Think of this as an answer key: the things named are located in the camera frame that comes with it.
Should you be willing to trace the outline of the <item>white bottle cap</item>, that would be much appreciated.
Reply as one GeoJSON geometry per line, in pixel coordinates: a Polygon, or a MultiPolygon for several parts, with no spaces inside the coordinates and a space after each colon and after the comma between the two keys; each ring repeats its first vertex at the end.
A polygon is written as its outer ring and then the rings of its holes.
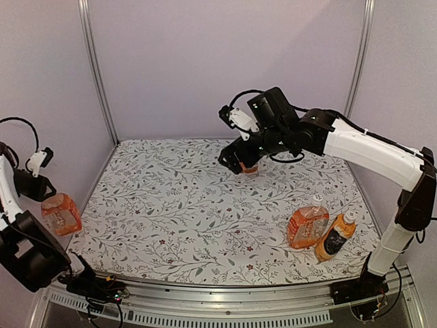
{"type": "Polygon", "coordinates": [[[222,236],[223,236],[223,232],[222,231],[214,231],[214,236],[216,237],[216,238],[221,238],[222,236]]]}

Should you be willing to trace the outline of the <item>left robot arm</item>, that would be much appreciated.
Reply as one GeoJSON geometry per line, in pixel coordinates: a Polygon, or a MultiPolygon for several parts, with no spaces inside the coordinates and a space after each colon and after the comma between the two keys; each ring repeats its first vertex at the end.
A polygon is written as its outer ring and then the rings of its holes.
{"type": "Polygon", "coordinates": [[[16,152],[1,143],[1,265],[27,290],[37,292],[56,279],[68,284],[73,279],[72,261],[56,238],[20,205],[22,195],[43,202],[57,190],[39,174],[39,169],[51,161],[53,151],[39,150],[38,133],[29,121],[8,117],[1,122],[13,120],[30,126],[36,151],[21,169],[16,152]]]}

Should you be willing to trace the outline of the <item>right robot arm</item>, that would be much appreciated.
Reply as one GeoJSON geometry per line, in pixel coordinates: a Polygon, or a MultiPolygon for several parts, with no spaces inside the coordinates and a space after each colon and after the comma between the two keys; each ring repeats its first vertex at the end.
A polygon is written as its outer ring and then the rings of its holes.
{"type": "Polygon", "coordinates": [[[366,131],[332,109],[302,109],[291,105],[278,87],[251,90],[247,115],[231,102],[218,115],[239,138],[226,146],[218,161],[235,174],[252,168],[265,156],[302,151],[328,155],[364,167],[401,188],[397,212],[381,241],[370,253],[363,275],[353,284],[353,292],[367,298],[380,285],[391,265],[408,247],[416,232],[432,220],[436,197],[436,168],[428,148],[407,148],[366,131]]]}

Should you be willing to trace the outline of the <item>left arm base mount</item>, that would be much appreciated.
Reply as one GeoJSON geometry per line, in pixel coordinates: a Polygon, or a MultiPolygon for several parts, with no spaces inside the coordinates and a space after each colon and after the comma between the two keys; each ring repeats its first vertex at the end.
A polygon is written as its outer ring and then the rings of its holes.
{"type": "Polygon", "coordinates": [[[121,303],[122,299],[129,296],[126,284],[118,281],[116,276],[98,277],[84,257],[74,252],[69,257],[72,278],[66,284],[68,292],[101,303],[121,303]]]}

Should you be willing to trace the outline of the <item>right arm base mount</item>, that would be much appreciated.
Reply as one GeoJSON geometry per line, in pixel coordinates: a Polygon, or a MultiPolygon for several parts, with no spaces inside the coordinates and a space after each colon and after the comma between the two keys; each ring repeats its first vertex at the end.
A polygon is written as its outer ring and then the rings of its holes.
{"type": "Polygon", "coordinates": [[[330,296],[334,304],[354,303],[351,312],[361,321],[373,320],[379,314],[389,287],[386,275],[379,276],[370,273],[368,260],[362,267],[357,278],[335,282],[330,285],[330,296]]]}

